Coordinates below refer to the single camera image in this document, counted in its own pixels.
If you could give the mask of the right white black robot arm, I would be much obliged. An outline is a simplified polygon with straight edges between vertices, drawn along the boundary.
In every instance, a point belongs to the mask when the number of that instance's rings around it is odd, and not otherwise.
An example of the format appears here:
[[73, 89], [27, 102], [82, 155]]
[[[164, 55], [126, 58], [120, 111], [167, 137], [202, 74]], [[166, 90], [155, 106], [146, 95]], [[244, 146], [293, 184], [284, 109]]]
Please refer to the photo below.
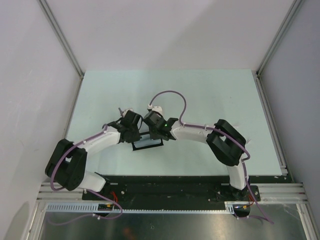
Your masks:
[[216, 159], [227, 167], [231, 196], [242, 201], [249, 194], [249, 177], [244, 161], [250, 159], [245, 138], [226, 120], [219, 119], [213, 127], [182, 123], [177, 118], [164, 117], [150, 110], [143, 122], [148, 126], [153, 140], [189, 140], [209, 146]]

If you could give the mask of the black glasses case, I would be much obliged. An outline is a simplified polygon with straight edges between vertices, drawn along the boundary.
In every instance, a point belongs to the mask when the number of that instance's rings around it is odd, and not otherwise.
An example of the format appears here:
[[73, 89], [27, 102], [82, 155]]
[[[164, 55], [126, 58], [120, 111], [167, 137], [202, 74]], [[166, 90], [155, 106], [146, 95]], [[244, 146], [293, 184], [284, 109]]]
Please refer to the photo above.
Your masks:
[[132, 142], [131, 144], [133, 151], [156, 148], [164, 145], [161, 138], [151, 139], [151, 136], [148, 132], [142, 132], [140, 134], [140, 139], [138, 141]]

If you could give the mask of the light blue cleaning cloth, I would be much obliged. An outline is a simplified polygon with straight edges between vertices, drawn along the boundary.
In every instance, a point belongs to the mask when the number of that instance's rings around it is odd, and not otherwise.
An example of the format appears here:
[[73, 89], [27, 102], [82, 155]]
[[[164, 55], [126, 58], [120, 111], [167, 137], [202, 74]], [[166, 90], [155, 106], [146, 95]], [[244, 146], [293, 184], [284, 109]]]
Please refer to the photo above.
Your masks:
[[149, 147], [149, 146], [155, 146], [161, 144], [161, 140], [153, 140], [153, 139], [142, 139], [137, 142], [134, 142], [134, 146], [136, 148], [143, 148], [143, 147]]

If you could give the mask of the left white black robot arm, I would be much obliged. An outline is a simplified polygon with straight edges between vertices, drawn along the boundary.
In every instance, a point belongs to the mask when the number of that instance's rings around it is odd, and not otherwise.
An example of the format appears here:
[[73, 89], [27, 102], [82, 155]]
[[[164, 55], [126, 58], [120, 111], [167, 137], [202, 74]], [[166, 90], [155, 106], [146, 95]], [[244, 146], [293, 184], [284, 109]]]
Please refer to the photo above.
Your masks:
[[93, 191], [100, 200], [107, 199], [111, 193], [107, 180], [98, 173], [86, 170], [87, 160], [106, 148], [138, 141], [141, 122], [141, 115], [127, 109], [118, 120], [104, 124], [100, 132], [78, 143], [61, 139], [45, 168], [51, 189], [73, 191], [80, 188]]

